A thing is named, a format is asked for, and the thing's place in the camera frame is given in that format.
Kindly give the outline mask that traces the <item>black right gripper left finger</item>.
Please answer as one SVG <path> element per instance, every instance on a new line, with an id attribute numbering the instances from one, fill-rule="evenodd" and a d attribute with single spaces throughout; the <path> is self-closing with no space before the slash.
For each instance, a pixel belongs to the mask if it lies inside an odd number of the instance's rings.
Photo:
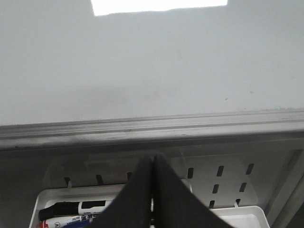
<path id="1" fill-rule="evenodd" d="M 152 158 L 142 157 L 113 202 L 90 223 L 91 228 L 149 228 L 152 198 Z"/>

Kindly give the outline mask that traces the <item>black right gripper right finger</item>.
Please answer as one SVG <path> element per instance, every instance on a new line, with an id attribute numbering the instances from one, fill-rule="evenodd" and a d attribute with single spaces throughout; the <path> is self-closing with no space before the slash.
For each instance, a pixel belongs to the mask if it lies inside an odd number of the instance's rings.
<path id="1" fill-rule="evenodd" d="M 162 153 L 154 157 L 152 187 L 155 227 L 230 227 L 191 193 Z"/>

